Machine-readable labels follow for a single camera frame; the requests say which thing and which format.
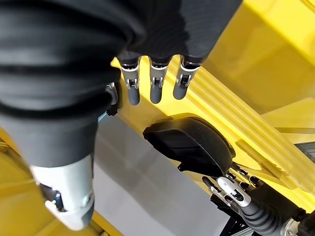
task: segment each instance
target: silver metal bracket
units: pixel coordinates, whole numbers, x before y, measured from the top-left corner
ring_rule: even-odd
[[[183,58],[181,58],[180,67],[176,76],[176,86],[185,85],[188,87],[191,80],[195,76],[195,73],[200,68],[200,66],[196,66],[195,68],[188,69],[183,66]]]
[[[153,66],[152,61],[150,59],[150,80],[151,80],[151,86],[158,86],[159,88],[162,88],[166,72],[167,72],[168,65],[166,66]]]
[[[107,84],[106,86],[109,87],[109,89],[113,89],[113,88],[115,88],[115,83],[111,82],[111,83]]]
[[[135,89],[139,88],[139,62],[134,68],[129,68],[127,65],[122,65],[122,73],[128,90],[130,90],[131,87],[134,87]]]
[[[299,224],[300,222],[297,222],[292,218],[288,219],[281,229],[281,236],[297,236]]]

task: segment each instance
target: yellow plastic surface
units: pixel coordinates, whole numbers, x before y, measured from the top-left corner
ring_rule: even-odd
[[[9,146],[10,137],[0,129],[0,235],[2,236],[122,236],[98,212],[90,225],[78,232],[66,228],[44,206],[27,165]]]
[[[140,135],[168,116],[202,117],[232,144],[234,161],[313,211],[315,164],[293,143],[315,141],[315,14],[297,0],[244,1],[181,101],[172,95],[178,64],[154,105],[143,57],[140,104],[128,103],[122,82],[120,117]],[[186,174],[208,191],[201,175]]]

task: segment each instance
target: black fingertip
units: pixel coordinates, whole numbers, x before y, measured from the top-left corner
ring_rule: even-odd
[[[136,106],[140,102],[139,89],[135,89],[133,86],[128,90],[128,98],[131,105]]]
[[[173,96],[177,99],[177,100],[181,100],[186,96],[187,93],[187,87],[184,86],[174,86],[174,90],[173,90]]]
[[[151,99],[151,102],[154,104],[159,103],[162,99],[162,88],[160,88],[159,86],[151,87],[150,99]]]

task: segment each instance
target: gray floor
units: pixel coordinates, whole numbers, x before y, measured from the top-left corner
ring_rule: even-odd
[[[99,124],[95,208],[125,236],[219,236],[228,216],[119,118]]]

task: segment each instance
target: robotic arm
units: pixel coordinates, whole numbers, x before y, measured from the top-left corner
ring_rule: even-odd
[[[161,100],[171,57],[182,55],[182,99],[241,0],[15,0],[0,3],[0,126],[13,138],[66,226],[88,225],[94,208],[97,118],[120,71],[139,103],[139,59],[151,60],[151,100]]]

